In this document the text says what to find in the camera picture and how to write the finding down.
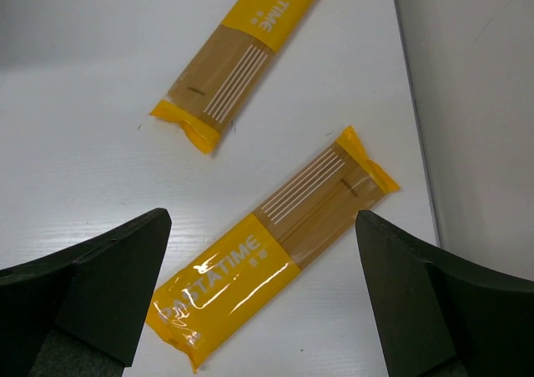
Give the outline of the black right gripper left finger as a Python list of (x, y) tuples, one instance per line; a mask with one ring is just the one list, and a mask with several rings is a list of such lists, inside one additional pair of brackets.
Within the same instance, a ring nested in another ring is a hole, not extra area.
[(169, 241), (153, 209), (1, 271), (3, 376), (120, 376), (133, 364)]

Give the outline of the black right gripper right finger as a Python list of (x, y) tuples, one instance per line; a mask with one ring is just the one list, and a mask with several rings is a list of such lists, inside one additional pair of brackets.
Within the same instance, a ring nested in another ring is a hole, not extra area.
[(531, 376), (533, 283), (359, 212), (360, 261), (390, 376)]

